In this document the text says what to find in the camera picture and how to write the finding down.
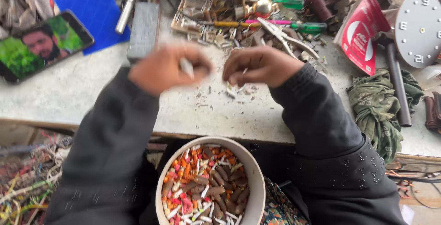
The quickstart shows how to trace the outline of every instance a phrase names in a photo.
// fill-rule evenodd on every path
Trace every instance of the black sleeve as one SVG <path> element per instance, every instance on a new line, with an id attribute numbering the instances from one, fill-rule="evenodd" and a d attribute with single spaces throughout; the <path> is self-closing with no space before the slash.
<path id="1" fill-rule="evenodd" d="M 128 72 L 119 70 L 83 118 L 45 224 L 137 223 L 132 213 L 141 200 L 136 175 L 159 103 L 130 82 Z"/>
<path id="2" fill-rule="evenodd" d="M 405 225 L 383 159 L 325 76 L 306 64 L 271 94 L 295 137 L 287 168 L 312 224 Z"/>

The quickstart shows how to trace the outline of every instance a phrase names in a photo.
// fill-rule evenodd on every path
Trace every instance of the smartphone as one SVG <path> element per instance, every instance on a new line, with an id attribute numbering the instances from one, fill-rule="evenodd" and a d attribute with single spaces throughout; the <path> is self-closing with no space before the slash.
<path id="1" fill-rule="evenodd" d="M 71 11 L 0 41 L 0 75 L 19 83 L 94 43 Z"/>

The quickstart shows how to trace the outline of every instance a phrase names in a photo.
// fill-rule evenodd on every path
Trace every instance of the metal rod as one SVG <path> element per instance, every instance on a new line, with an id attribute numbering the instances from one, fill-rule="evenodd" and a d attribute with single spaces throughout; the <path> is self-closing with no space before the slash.
<path id="1" fill-rule="evenodd" d="M 400 103 L 400 110 L 397 112 L 398 123 L 401 127 L 411 127 L 411 114 L 409 112 L 409 105 L 407 104 L 406 92 L 404 91 L 403 77 L 401 76 L 400 63 L 396 58 L 396 47 L 395 43 L 389 43 L 386 46 L 387 63 L 389 65 L 390 82 L 395 90 L 394 96 L 398 99 Z"/>
<path id="2" fill-rule="evenodd" d="M 126 28 L 127 21 L 129 20 L 129 17 L 132 13 L 132 8 L 134 4 L 135 4 L 135 0 L 127 0 L 126 4 L 124 5 L 123 11 L 119 16 L 119 20 L 118 23 L 116 24 L 115 32 L 117 32 L 120 35 L 123 34 L 124 29 Z"/>

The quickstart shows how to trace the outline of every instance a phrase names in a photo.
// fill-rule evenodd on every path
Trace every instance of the floral patterned fabric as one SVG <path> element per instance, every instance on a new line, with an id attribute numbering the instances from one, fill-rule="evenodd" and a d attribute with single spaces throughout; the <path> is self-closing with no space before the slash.
<path id="1" fill-rule="evenodd" d="M 279 186 L 265 177 L 266 204 L 261 225 L 310 225 Z"/>

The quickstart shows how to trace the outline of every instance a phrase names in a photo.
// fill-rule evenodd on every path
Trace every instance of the beard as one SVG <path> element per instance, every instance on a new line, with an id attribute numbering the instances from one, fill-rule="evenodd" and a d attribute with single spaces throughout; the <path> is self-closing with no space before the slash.
<path id="1" fill-rule="evenodd" d="M 55 44 L 55 42 L 52 41 L 52 51 L 50 52 L 49 56 L 48 57 L 43 57 L 42 53 L 43 52 L 40 52 L 38 54 L 38 56 L 40 56 L 42 59 L 45 60 L 45 62 L 47 62 L 47 61 L 55 60 L 59 56 L 60 50 L 59 50 L 58 46 Z"/>

